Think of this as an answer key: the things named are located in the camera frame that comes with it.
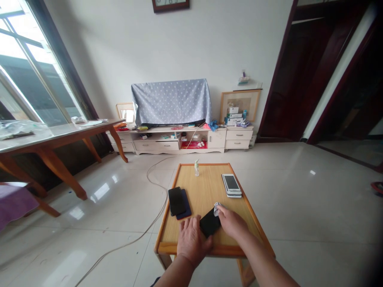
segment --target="wooden table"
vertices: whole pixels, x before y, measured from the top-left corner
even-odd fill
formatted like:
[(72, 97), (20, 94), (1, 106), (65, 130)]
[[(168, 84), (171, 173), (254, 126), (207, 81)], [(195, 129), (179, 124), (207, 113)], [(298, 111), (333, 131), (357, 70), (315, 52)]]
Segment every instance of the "wooden table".
[[(228, 198), (226, 196), (221, 176), (224, 173), (232, 173), (237, 179), (229, 163), (201, 163), (199, 165), (199, 177), (196, 177), (194, 174), (194, 164), (180, 164), (174, 179), (173, 188), (179, 186), (186, 190), (191, 208), (191, 216), (197, 214), (202, 217), (205, 216), (205, 214), (214, 207), (216, 202), (220, 202), (228, 209), (237, 212), (246, 221), (251, 233), (253, 233), (263, 243), (270, 254), (275, 257), (274, 251), (238, 179), (237, 182), (242, 190), (243, 197), (238, 199)], [(175, 216), (170, 216), (168, 201), (154, 248), (154, 252), (165, 269), (168, 268), (172, 262), (170, 255), (177, 254), (179, 224), (180, 221), (178, 221)], [(242, 259), (246, 258), (246, 256), (238, 246), (238, 243), (230, 238), (222, 228), (214, 234), (213, 242), (213, 250), (208, 256), (237, 258), (242, 285), (244, 287), (249, 286), (255, 280), (255, 276), (249, 264), (244, 267)]]
[(113, 125), (123, 121), (122, 119), (111, 119), (99, 125), (86, 127), (81, 127), (84, 124), (65, 124), (51, 127), (35, 135), (0, 141), (0, 168), (19, 178), (21, 181), (31, 183), (40, 197), (46, 197), (47, 191), (22, 170), (12, 158), (12, 155), (16, 153), (36, 153), (62, 181), (73, 189), (77, 197), (86, 200), (88, 197), (85, 190), (71, 175), (53, 150), (63, 145), (83, 140), (95, 159), (100, 163), (101, 158), (97, 154), (90, 137), (110, 131), (111, 136), (116, 141), (122, 159), (128, 162), (122, 149), (120, 138), (113, 128)]

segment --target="wooden coffee table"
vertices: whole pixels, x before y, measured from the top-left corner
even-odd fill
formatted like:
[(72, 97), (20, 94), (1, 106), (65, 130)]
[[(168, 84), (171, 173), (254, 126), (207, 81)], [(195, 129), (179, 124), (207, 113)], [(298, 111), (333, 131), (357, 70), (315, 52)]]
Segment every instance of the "wooden coffee table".
[[(237, 182), (242, 190), (243, 197), (238, 199), (228, 198), (226, 196), (225, 186), (223, 185), (221, 176), (224, 173), (232, 173), (237, 179), (229, 163), (201, 163), (199, 165), (198, 177), (194, 174), (194, 164), (179, 164), (173, 182), (173, 188), (179, 186), (186, 190), (191, 208), (191, 216), (197, 214), (202, 217), (205, 216), (205, 214), (214, 207), (216, 202), (220, 202), (228, 209), (237, 212), (246, 221), (251, 233), (253, 233), (263, 243), (270, 254), (275, 257), (274, 251), (238, 179)], [(180, 221), (178, 221), (175, 216), (170, 216), (169, 211), (168, 201), (154, 248), (154, 252), (165, 269), (172, 263), (170, 255), (177, 255), (180, 224)], [(247, 266), (243, 265), (242, 259), (246, 259), (246, 256), (238, 246), (238, 243), (230, 238), (222, 228), (213, 235), (213, 242), (213, 250), (208, 256), (237, 258), (242, 285), (244, 287), (249, 286), (255, 280), (255, 276), (249, 264), (247, 264)]]

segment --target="chair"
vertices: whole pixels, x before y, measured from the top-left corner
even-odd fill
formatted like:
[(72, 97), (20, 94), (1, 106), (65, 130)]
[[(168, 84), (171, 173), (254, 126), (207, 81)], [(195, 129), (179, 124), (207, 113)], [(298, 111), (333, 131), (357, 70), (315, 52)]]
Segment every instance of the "chair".
[(50, 216), (59, 217), (61, 213), (31, 194), (28, 183), (0, 183), (0, 231), (11, 221), (19, 219), (29, 211), (38, 208)]

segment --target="spray bottle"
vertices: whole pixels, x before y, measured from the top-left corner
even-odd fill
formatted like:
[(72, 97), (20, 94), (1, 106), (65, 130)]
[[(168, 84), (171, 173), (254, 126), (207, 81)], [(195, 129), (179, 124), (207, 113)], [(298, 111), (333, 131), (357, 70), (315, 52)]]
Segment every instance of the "spray bottle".
[(199, 176), (199, 165), (198, 165), (198, 161), (199, 161), (199, 159), (197, 159), (197, 160), (195, 161), (195, 164), (194, 164), (195, 176)]

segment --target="cabinet door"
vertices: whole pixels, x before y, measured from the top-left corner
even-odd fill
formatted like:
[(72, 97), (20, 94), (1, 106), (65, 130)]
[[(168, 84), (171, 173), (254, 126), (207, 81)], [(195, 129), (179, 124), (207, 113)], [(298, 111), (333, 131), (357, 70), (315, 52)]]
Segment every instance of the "cabinet door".
[(215, 132), (209, 131), (207, 135), (207, 148), (224, 148), (226, 140), (226, 129), (217, 129)]

